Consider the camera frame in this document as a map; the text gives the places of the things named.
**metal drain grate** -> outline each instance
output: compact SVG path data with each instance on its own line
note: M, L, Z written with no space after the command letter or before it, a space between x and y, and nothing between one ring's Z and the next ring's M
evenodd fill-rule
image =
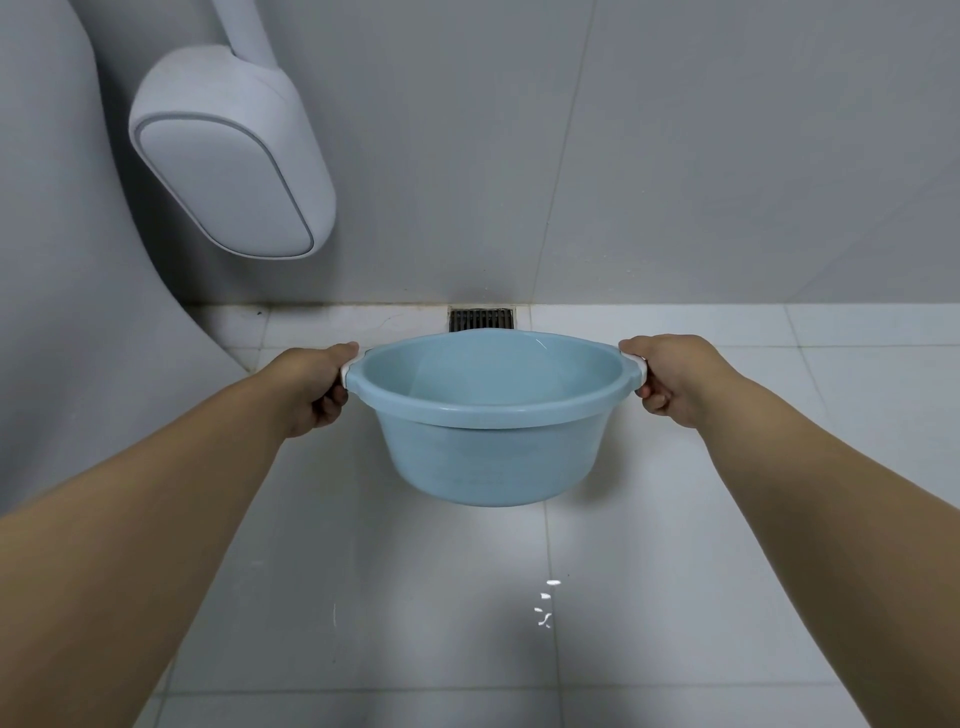
M469 328L513 328L512 308L451 308L450 330L466 331Z

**hand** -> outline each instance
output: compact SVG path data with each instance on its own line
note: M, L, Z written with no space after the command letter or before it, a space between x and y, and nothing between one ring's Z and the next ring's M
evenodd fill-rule
M700 336L635 336L620 350L647 360L647 380L636 390L646 410L684 427L698 427L714 395L745 380Z
M251 377L280 405L289 425L287 437L300 437L340 417L348 399L339 382L340 368L358 350L356 342L329 349L288 349Z

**floor tile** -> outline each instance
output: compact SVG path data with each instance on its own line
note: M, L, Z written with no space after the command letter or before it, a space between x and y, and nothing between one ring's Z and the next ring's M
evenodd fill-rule
M173 697L160 728L558 728L554 691Z
M171 661L170 665L168 665L167 668L163 670L163 674L160 675L160 679L156 681L156 685L154 686L154 695L167 691L167 683L170 680L170 669L172 667L173 667L173 662Z
M256 371L256 361L260 356L260 349L253 348L227 348L227 353L233 357L233 360L248 372Z
M346 341L362 347L446 331L446 306L338 305L275 308L264 348L325 348Z
M156 715L160 712L160 701L161 698L158 697L150 698L147 704L143 706L143 710L136 719L136 723L133 724L133 728L154 728Z
M799 350L723 354L826 420ZM695 431L626 402L547 513L563 684L835 679Z
M805 349L838 434L960 507L960 347Z
M171 690L554 687L547 578L542 506L421 494L358 401L284 446Z
M868 728L839 685L564 691L566 728Z
M805 347L960 344L960 303L798 303L787 311Z
M716 346L797 346L780 305L534 305L535 331L616 344L632 336L695 333Z
M253 368L255 372L259 372L270 362L280 356L282 353L286 352L286 349L261 349L257 354L256 366Z
M188 306L197 326L224 348L253 348L263 342L269 309L259 305Z

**white handle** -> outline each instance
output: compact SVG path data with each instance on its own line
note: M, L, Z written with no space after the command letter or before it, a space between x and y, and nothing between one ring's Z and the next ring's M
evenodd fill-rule
M340 368L340 383L344 386L344 389L347 389L347 372L350 371L350 367L360 361L369 350L370 349L361 349L356 356Z
M636 386L636 389L639 389L643 386L643 383L647 380L647 360L642 356L634 356L631 353L620 352L632 362L634 362L640 369L640 383Z

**blue plastic basin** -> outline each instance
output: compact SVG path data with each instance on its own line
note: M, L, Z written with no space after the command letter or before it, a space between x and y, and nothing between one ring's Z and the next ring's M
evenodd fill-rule
M613 408L646 375L642 360L606 344L502 328L377 347L345 369L405 480L485 506L544 500L582 480Z

